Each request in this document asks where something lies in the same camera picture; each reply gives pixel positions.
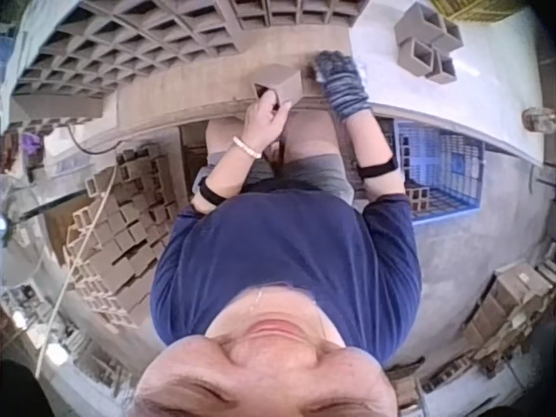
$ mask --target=gray glove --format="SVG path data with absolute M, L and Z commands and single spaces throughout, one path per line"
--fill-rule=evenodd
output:
M 368 95 L 351 56 L 322 51 L 314 59 L 316 80 L 321 84 L 330 107 L 341 120 L 364 109 L 371 109 Z

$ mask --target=electric cable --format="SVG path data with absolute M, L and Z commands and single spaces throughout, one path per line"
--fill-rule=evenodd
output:
M 69 132 L 69 137 L 71 137 L 71 141 L 74 143 L 74 145 L 77 146 L 77 148 L 79 150 L 81 150 L 83 153 L 87 154 L 87 155 L 103 155 L 103 154 L 107 154 L 111 151 L 113 151 L 114 149 L 116 149 L 118 146 L 120 146 L 120 144 L 122 143 L 122 141 L 118 141 L 116 142 L 116 144 L 114 144 L 113 146 L 109 147 L 108 149 L 103 149 L 103 150 L 88 150 L 86 148 L 84 148 L 83 146 L 81 146 L 79 144 L 79 142 L 77 141 L 76 137 L 73 135 L 73 132 L 71 131 L 71 128 L 68 124 L 66 124 L 66 128 L 68 128 L 68 132 Z
M 108 187 L 106 188 L 106 191 L 104 192 L 104 195 L 103 195 L 103 199 L 101 200 L 101 205 L 98 208 L 98 210 L 96 211 L 95 218 L 93 219 L 93 221 L 91 222 L 91 224 L 87 228 L 87 232 L 85 233 L 85 238 L 83 240 L 83 243 L 81 244 L 81 247 L 79 248 L 79 251 L 77 252 L 75 260 L 73 261 L 73 263 L 71 264 L 71 267 L 69 268 L 68 276 L 66 277 L 66 280 L 64 281 L 64 283 L 62 285 L 60 295 L 58 296 L 58 299 L 56 300 L 56 304 L 55 304 L 54 308 L 52 309 L 52 315 L 50 316 L 49 324 L 46 327 L 46 335 L 44 336 L 44 343 L 41 346 L 41 351 L 38 355 L 38 361 L 36 362 L 36 370 L 35 370 L 35 378 L 36 379 L 38 379 L 39 376 L 41 375 L 41 368 L 43 367 L 44 354 L 46 353 L 46 348 L 49 345 L 49 334 L 50 334 L 50 331 L 52 330 L 52 326 L 54 325 L 54 320 L 56 318 L 58 310 L 60 309 L 60 306 L 62 305 L 62 298 L 63 298 L 63 296 L 65 295 L 65 293 L 68 289 L 68 285 L 70 284 L 71 276 L 73 275 L 73 271 L 75 270 L 78 262 L 81 261 L 81 256 L 83 255 L 83 251 L 85 250 L 87 242 L 89 241 L 89 238 L 92 235 L 96 224 L 98 223 L 98 219 L 100 219 L 100 217 L 101 217 L 101 214 L 104 210 L 104 206 L 106 205 L 106 201 L 108 200 L 108 197 L 110 195 L 110 191 L 112 190 L 112 187 L 114 187 L 114 182 L 116 180 L 116 170 L 117 170 L 117 167 L 115 166 L 113 171 L 112 171 L 112 176 L 110 177 Z

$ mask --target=purple object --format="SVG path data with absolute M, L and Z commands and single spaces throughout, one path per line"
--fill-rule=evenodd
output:
M 27 155 L 34 155 L 43 148 L 43 141 L 32 133 L 23 133 L 23 150 Z

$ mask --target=gray shorts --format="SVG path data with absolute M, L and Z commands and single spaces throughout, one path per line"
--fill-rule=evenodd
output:
M 202 167 L 193 184 L 193 192 L 199 191 L 199 181 L 210 174 L 225 152 L 208 156 L 207 166 Z M 264 159 L 257 159 L 245 180 L 254 184 L 261 180 L 274 178 L 274 172 Z M 346 170 L 341 156 L 336 154 L 310 156 L 285 163 L 281 167 L 280 177 L 288 180 L 307 182 L 325 193 L 341 198 L 350 206 L 354 202 L 354 189 L 346 178 Z

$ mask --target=blue crate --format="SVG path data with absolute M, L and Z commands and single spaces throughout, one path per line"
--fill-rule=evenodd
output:
M 405 120 L 395 122 L 395 131 L 400 165 L 408 158 L 409 179 L 430 187 L 429 207 L 412 213 L 414 223 L 479 209 L 485 154 L 482 141 Z M 407 148 L 409 156 L 404 156 Z

